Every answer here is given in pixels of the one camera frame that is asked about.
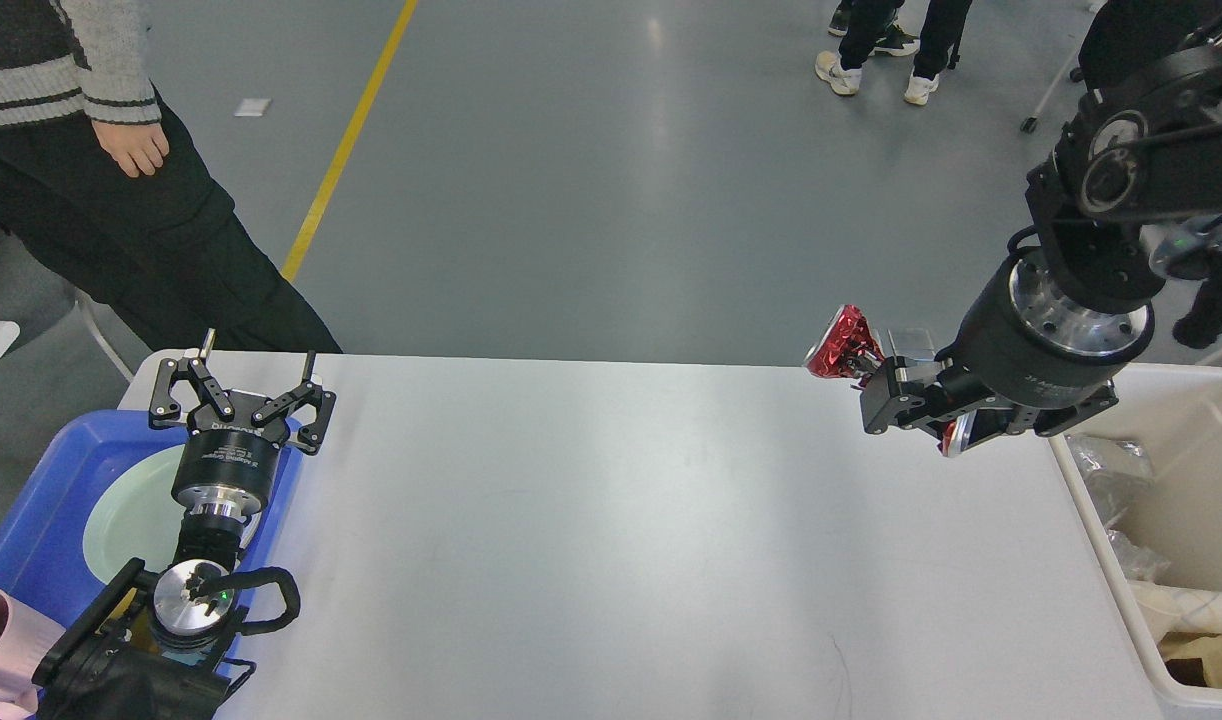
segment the yellow floor line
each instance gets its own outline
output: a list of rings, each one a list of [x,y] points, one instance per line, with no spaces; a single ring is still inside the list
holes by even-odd
[[[304,216],[304,222],[301,224],[299,232],[296,233],[295,244],[291,246],[291,252],[287,252],[287,259],[282,263],[282,277],[288,279],[288,281],[295,281],[296,274],[299,273],[299,265],[304,263],[304,255],[309,254],[313,236],[318,232],[318,225],[323,224],[323,215],[327,213],[327,204],[336,192],[336,183],[340,182],[340,176],[345,172],[345,165],[349,164],[349,155],[354,152],[358,136],[367,123],[367,115],[370,114],[371,104],[379,93],[379,86],[384,83],[384,75],[393,61],[397,45],[402,42],[406,26],[411,22],[411,13],[414,13],[418,4],[419,0],[406,0],[402,13],[393,26],[393,32],[389,35],[389,42],[384,44],[384,51],[375,61],[375,68],[367,82],[367,90],[363,90],[363,97],[358,100],[358,106],[354,108],[354,116],[349,120],[349,127],[345,128],[345,136],[340,138],[340,145],[336,147],[336,155],[331,159],[327,176],[318,186],[318,196],[314,197],[313,205],[309,205],[309,214]]]

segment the black shoe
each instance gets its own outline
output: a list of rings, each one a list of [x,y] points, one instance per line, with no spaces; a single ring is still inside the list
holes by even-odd
[[[833,20],[829,21],[829,34],[833,37],[847,35],[847,28],[851,26],[851,10],[843,10],[843,6],[838,6],[833,11]]]
[[[873,46],[873,54],[881,53],[893,57],[903,57],[916,51],[918,35],[909,35],[904,28],[899,27],[899,23],[891,23],[891,27],[886,28],[886,35],[882,35],[877,45]]]

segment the white plate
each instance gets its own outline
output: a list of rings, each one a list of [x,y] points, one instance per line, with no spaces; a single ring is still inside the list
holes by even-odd
[[[171,485],[185,446],[167,447],[132,465],[112,480],[82,531],[82,557],[101,583],[111,582],[132,557],[152,573],[166,570],[176,555],[185,509]]]

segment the sneaker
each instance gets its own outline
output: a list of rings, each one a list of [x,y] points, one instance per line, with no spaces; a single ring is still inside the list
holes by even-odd
[[[847,35],[847,28],[851,26],[851,11],[838,6],[833,11],[833,20],[829,21],[829,34],[833,37]]]
[[[838,55],[827,50],[816,55],[816,77],[829,83],[838,95],[854,95],[859,92],[860,68],[843,70]]]
[[[909,87],[904,89],[904,101],[908,101],[909,105],[926,105],[932,92],[938,90],[938,75],[931,79],[910,75]]]
[[[886,28],[886,35],[882,35],[877,45],[873,46],[873,54],[881,53],[893,57],[903,57],[916,53],[919,44],[921,43],[918,40],[918,35],[909,35],[904,28],[899,27],[899,23],[891,23],[891,27]]]

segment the plastic bag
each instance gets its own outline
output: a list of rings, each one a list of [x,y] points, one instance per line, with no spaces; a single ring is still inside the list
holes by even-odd
[[[1068,441],[1100,523],[1114,527],[1127,507],[1156,482],[1145,447],[1096,436],[1068,436]]]
[[[1106,531],[1110,537],[1110,545],[1113,548],[1122,573],[1128,579],[1145,579],[1147,583],[1158,582],[1158,576],[1169,568],[1169,560],[1161,556],[1161,553],[1149,550],[1146,546],[1138,546],[1125,533],[1121,531]]]

